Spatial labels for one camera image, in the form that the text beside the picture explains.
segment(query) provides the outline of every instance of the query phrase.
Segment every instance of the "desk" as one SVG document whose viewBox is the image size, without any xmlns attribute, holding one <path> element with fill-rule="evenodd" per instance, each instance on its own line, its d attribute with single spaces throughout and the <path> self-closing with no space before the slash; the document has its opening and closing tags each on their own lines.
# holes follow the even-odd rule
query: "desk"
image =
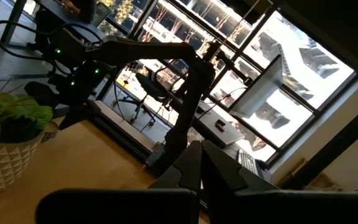
<svg viewBox="0 0 358 224">
<path fill-rule="evenodd" d="M 170 97 L 173 98 L 170 106 L 176 111 L 179 111 L 181 108 L 181 99 L 178 99 L 173 94 L 170 94 Z M 207 103 L 200 101 L 199 107 L 204 111 L 209 110 L 211 107 Z M 196 113 L 192 122 L 192 127 L 199 132 L 205 140 L 211 141 L 217 147 L 224 148 L 234 144 L 236 141 L 244 139 L 245 136 L 239 132 L 236 128 L 230 125 L 228 121 L 222 118 L 215 110 L 211 110 L 209 114 L 201 117 L 202 114 Z M 220 132 L 215 127 L 215 122 L 221 120 L 226 123 L 224 129 L 225 132 Z"/>
<path fill-rule="evenodd" d="M 58 189 L 146 189 L 153 182 L 140 162 L 83 121 L 40 144 L 23 176 L 0 193 L 0 223 L 33 224 L 40 199 Z M 208 223 L 205 214 L 199 222 Z"/>
<path fill-rule="evenodd" d="M 53 0 L 37 0 L 35 2 L 57 16 L 64 23 L 74 23 L 85 26 L 86 28 L 92 30 L 101 39 L 105 36 L 104 32 L 99 30 L 95 25 L 83 22 L 74 12 L 71 12 L 69 9 L 66 9 L 64 6 Z M 82 28 L 72 27 L 70 30 L 75 31 L 88 42 L 98 41 L 98 39 L 92 33 Z"/>
</svg>

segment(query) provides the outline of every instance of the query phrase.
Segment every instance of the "table leg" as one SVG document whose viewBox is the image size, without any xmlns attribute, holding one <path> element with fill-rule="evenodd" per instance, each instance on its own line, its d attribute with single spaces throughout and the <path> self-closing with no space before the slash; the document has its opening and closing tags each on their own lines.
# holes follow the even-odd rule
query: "table leg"
<svg viewBox="0 0 358 224">
<path fill-rule="evenodd" d="M 19 22 L 20 16 L 22 15 L 22 11 L 26 4 L 27 0 L 16 0 L 15 5 L 13 5 L 13 9 L 11 15 L 9 16 L 9 21 Z M 4 33 L 1 37 L 1 42 L 4 44 L 8 44 L 13 36 L 13 32 L 15 31 L 16 26 L 14 25 L 6 25 L 4 29 Z"/>
</svg>

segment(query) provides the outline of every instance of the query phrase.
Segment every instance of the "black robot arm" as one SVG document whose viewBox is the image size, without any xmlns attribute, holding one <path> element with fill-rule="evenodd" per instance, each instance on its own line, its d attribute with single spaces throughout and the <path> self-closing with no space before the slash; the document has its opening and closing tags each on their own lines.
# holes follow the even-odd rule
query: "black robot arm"
<svg viewBox="0 0 358 224">
<path fill-rule="evenodd" d="M 183 103 L 178 111 L 176 125 L 165 136 L 165 152 L 156 164 L 159 170 L 165 170 L 187 147 L 187 132 L 201 96 L 211 86 L 215 77 L 214 67 L 209 61 L 219 47 L 216 43 L 212 44 L 205 56 L 200 58 L 194 48 L 187 43 L 156 44 L 107 36 L 100 42 L 84 44 L 66 30 L 61 30 L 55 34 L 44 57 L 78 67 L 75 74 L 67 77 L 56 74 L 51 76 L 49 83 L 56 86 L 59 91 L 57 95 L 51 93 L 48 86 L 41 91 L 40 85 L 35 83 L 29 83 L 26 92 L 34 96 L 50 93 L 46 98 L 55 101 L 39 102 L 53 101 L 52 107 L 59 103 L 68 105 L 70 112 L 64 120 L 64 126 L 60 127 L 64 129 L 100 113 L 97 106 L 90 103 L 88 98 L 107 74 L 114 77 L 117 75 L 114 70 L 108 69 L 109 66 L 123 67 L 139 59 L 184 60 L 189 66 L 186 94 L 182 97 Z M 97 75 L 93 73 L 95 70 L 99 71 Z"/>
</svg>

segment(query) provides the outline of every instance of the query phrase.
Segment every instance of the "chair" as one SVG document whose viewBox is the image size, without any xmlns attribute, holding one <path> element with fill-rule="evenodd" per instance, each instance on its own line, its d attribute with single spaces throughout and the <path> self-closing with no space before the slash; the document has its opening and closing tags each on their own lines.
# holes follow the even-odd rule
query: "chair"
<svg viewBox="0 0 358 224">
<path fill-rule="evenodd" d="M 150 109 L 144 105 L 144 101 L 147 98 L 147 96 L 151 96 L 155 100 L 161 103 L 165 103 L 168 100 L 168 90 L 164 88 L 164 86 L 159 83 L 156 79 L 156 73 L 151 71 L 150 69 L 146 68 L 148 72 L 148 76 L 145 76 L 141 73 L 136 73 L 136 79 L 140 83 L 141 87 L 146 92 L 146 96 L 141 99 L 140 101 L 137 99 L 133 99 L 131 96 L 126 96 L 122 100 L 115 101 L 113 103 L 113 106 L 116 105 L 119 102 L 125 102 L 125 103 L 131 103 L 133 105 L 136 105 L 136 115 L 135 118 L 132 118 L 129 123 L 133 124 L 135 120 L 137 119 L 140 109 L 143 109 L 144 113 L 147 113 L 151 118 L 152 121 L 149 123 L 149 126 L 153 126 L 155 123 L 154 114 L 151 113 Z"/>
<path fill-rule="evenodd" d="M 96 14 L 93 17 L 92 24 L 96 27 L 100 25 L 111 13 L 111 9 L 107 5 L 98 2 L 96 5 Z"/>
</svg>

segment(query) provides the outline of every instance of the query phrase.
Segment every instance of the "black cable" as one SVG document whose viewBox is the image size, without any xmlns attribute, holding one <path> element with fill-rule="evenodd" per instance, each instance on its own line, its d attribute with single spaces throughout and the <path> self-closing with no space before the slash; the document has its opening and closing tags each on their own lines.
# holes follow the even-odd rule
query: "black cable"
<svg viewBox="0 0 358 224">
<path fill-rule="evenodd" d="M 150 121 L 142 128 L 140 133 L 142 133 L 142 131 L 150 124 L 150 122 L 152 122 L 152 120 L 155 119 L 156 115 L 158 114 L 158 112 L 160 112 L 162 107 L 163 107 L 163 104 L 160 106 L 160 108 L 157 110 L 157 112 L 155 112 L 155 114 L 152 116 L 152 119 L 150 119 Z"/>
<path fill-rule="evenodd" d="M 81 29 L 84 29 L 84 30 L 87 30 L 88 32 L 90 32 L 91 34 L 93 34 L 99 41 L 102 41 L 102 39 L 95 33 L 93 32 L 91 29 L 83 26 L 83 25 L 79 25 L 79 24 L 74 24 L 74 23 L 67 23 L 67 24 L 62 24 L 60 25 L 59 27 L 57 27 L 55 30 L 53 30 L 51 33 L 46 33 L 46 32 L 41 32 L 41 31 L 37 31 L 35 29 L 32 29 L 30 27 L 27 27 L 25 25 L 22 25 L 18 22 L 12 22 L 12 21 L 0 21 L 0 25 L 1 24 L 11 24 L 11 25 L 15 25 L 15 26 L 18 26 L 18 27 L 21 27 L 25 30 L 28 30 L 28 31 L 31 31 L 33 33 L 36 33 L 36 34 L 40 34 L 40 35 L 47 35 L 47 36 L 54 36 L 56 34 L 56 32 L 62 30 L 63 28 L 65 27 L 79 27 Z M 10 50 L 8 50 L 0 41 L 0 48 L 3 49 L 3 51 L 7 52 L 8 54 L 10 55 L 13 55 L 15 57 L 18 57 L 18 58 L 23 58 L 23 59 L 29 59 L 29 60 L 40 60 L 40 61 L 44 61 L 44 62 L 48 62 L 52 65 L 53 67 L 53 70 L 59 70 L 59 72 L 62 72 L 63 74 L 65 75 L 71 75 L 70 73 L 67 73 L 67 72 L 64 72 L 58 65 L 57 63 L 53 60 L 53 61 L 48 61 L 42 57 L 30 57 L 30 56 L 25 56 L 25 55 L 19 55 L 17 53 L 14 53 L 14 52 L 11 52 Z"/>
<path fill-rule="evenodd" d="M 117 107 L 118 107 L 118 110 L 122 116 L 122 119 L 125 120 L 125 116 L 124 116 L 124 113 L 122 112 L 121 110 L 121 107 L 119 106 L 119 99 L 118 99 L 118 96 L 117 96 L 117 82 L 114 81 L 114 96 L 116 97 L 116 101 L 117 101 Z"/>
<path fill-rule="evenodd" d="M 25 25 L 22 25 L 20 23 L 17 23 L 17 22 L 12 22 L 12 21 L 0 21 L 0 25 L 1 24 L 11 24 L 11 25 L 15 25 L 15 26 L 18 26 L 18 27 L 21 27 L 23 29 L 26 29 L 28 31 L 31 31 L 31 32 L 34 32 L 36 34 L 41 34 L 41 35 L 49 35 L 49 33 L 46 33 L 46 32 L 40 32 L 40 31 L 37 31 L 35 29 L 31 29 L 30 27 L 27 27 Z M 3 49 L 5 52 L 7 52 L 8 54 L 10 55 L 13 55 L 15 57 L 18 57 L 18 58 L 23 58 L 23 59 L 29 59 L 29 60 L 40 60 L 40 61 L 44 61 L 44 62 L 48 62 L 50 63 L 52 66 L 54 66 L 54 64 L 52 62 L 49 62 L 48 60 L 45 60 L 44 58 L 42 57 L 30 57 L 30 56 L 25 56 L 25 55 L 19 55 L 17 53 L 14 53 L 14 52 L 11 52 L 10 50 L 8 50 L 0 41 L 0 48 Z"/>
<path fill-rule="evenodd" d="M 231 91 L 226 96 L 224 96 L 223 98 L 218 100 L 218 102 L 216 102 L 215 105 L 213 105 L 209 110 L 205 111 L 198 119 L 200 120 L 204 115 L 208 114 L 216 105 L 218 105 L 218 103 L 222 102 L 222 100 L 226 99 L 227 97 L 230 97 L 231 94 L 234 93 L 235 91 L 246 89 L 246 88 L 248 88 L 248 87 L 240 87 L 240 88 L 236 88 L 235 90 Z"/>
</svg>

